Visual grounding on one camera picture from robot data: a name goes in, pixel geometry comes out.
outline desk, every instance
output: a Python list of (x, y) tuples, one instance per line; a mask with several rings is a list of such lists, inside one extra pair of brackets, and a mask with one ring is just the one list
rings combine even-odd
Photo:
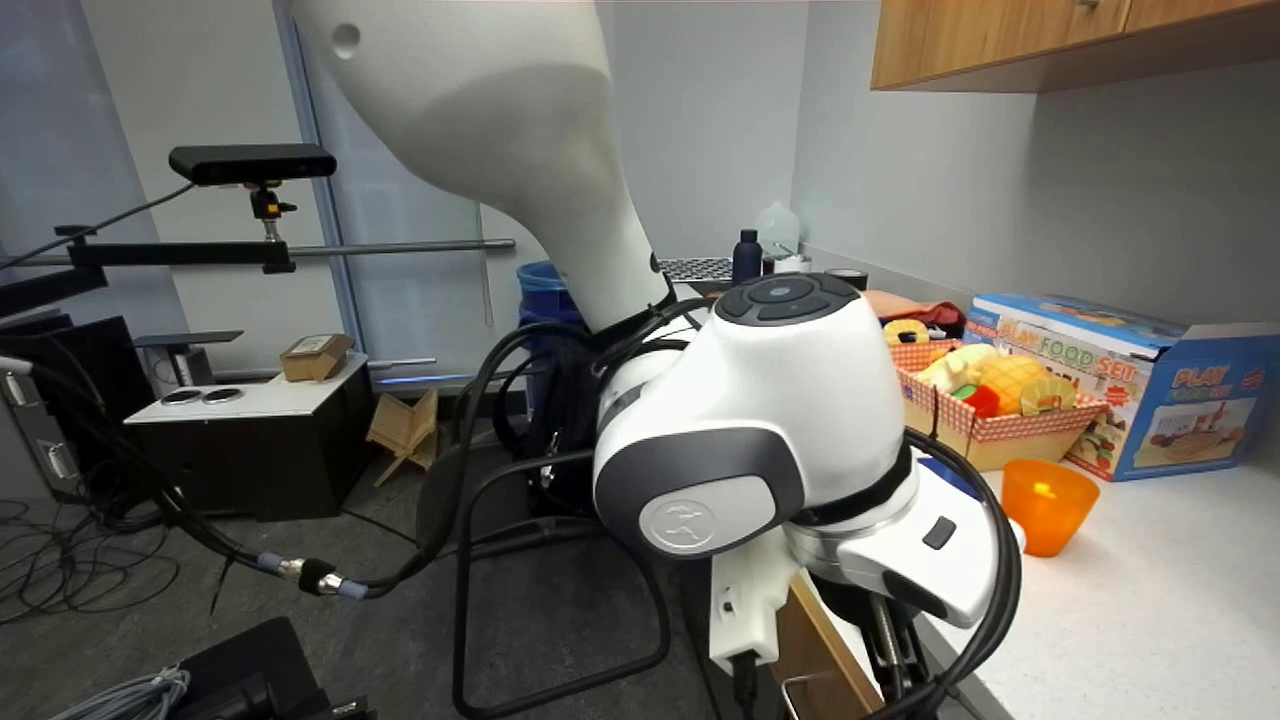
[(1105, 488), (982, 679), (1012, 717), (1275, 717), (1280, 471)]

